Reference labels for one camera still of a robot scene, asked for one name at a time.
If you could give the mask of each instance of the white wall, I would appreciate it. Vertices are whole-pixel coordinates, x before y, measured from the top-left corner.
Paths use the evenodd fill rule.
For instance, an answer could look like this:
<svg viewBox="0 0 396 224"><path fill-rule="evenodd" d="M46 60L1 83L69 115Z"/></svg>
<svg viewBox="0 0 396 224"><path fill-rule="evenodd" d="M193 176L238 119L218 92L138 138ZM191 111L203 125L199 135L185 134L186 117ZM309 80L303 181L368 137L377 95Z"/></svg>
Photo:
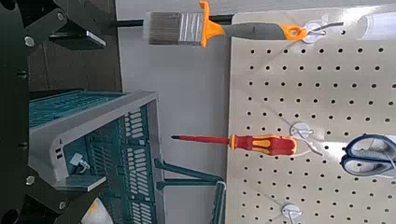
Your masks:
<svg viewBox="0 0 396 224"><path fill-rule="evenodd" d="M392 3L395 0L380 1ZM199 11L198 0L116 0L119 20L144 19L148 11ZM212 0L212 14L304 7L379 4L375 0ZM228 40L210 39L199 47L149 46L141 28L119 29L120 66L125 91L143 89L160 94L163 155L171 163L225 175L226 147L178 142L172 134L226 136L228 126ZM213 188L165 189L168 224L208 223Z"/></svg>

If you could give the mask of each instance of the red and yellow screwdriver handle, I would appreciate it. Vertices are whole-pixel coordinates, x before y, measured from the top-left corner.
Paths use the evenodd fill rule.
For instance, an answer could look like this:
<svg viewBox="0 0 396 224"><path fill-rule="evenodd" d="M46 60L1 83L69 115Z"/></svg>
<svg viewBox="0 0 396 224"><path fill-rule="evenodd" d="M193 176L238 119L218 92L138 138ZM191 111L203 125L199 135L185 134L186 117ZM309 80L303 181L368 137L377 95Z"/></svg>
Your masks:
<svg viewBox="0 0 396 224"><path fill-rule="evenodd" d="M297 151L297 143L292 137L276 134L238 136L232 134L229 142L231 149L259 151L270 156L293 155Z"/></svg>

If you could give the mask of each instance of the black metal frame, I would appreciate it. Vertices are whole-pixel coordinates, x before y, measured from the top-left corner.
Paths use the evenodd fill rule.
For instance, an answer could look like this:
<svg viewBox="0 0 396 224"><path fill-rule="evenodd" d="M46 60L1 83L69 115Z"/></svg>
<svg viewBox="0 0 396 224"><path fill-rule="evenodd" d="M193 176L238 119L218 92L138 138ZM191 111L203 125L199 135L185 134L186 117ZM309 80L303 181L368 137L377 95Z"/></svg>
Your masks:
<svg viewBox="0 0 396 224"><path fill-rule="evenodd" d="M0 1L0 223L79 223L104 184L87 193L61 192L28 166L29 71L27 57L57 32L100 36L104 16L84 0Z"/></svg>

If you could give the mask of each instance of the scissors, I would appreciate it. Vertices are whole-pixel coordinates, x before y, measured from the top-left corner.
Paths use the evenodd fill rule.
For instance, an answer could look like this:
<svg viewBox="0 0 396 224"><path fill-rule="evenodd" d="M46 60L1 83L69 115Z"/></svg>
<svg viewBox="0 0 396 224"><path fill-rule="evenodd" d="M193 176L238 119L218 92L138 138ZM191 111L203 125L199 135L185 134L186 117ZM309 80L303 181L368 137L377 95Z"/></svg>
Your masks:
<svg viewBox="0 0 396 224"><path fill-rule="evenodd" d="M364 134L351 141L345 151L341 165L351 175L396 174L393 171L396 168L396 143L384 135Z"/></svg>

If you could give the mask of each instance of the pegboard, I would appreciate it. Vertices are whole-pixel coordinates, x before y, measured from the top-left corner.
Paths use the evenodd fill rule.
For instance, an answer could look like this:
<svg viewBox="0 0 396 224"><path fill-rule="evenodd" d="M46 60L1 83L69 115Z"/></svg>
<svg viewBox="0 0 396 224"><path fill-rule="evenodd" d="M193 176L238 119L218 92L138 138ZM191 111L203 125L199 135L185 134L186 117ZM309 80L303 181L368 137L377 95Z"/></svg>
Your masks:
<svg viewBox="0 0 396 224"><path fill-rule="evenodd" d="M339 164L348 142L363 133L396 135L396 40L359 40L358 19L396 11L381 7L316 8L239 13L233 23L343 21L315 44L233 38L230 134L289 135L307 123L320 157L228 153L226 223L290 223L281 206L294 203L301 224L396 223L396 180L356 177ZM298 142L298 153L309 150Z"/></svg>

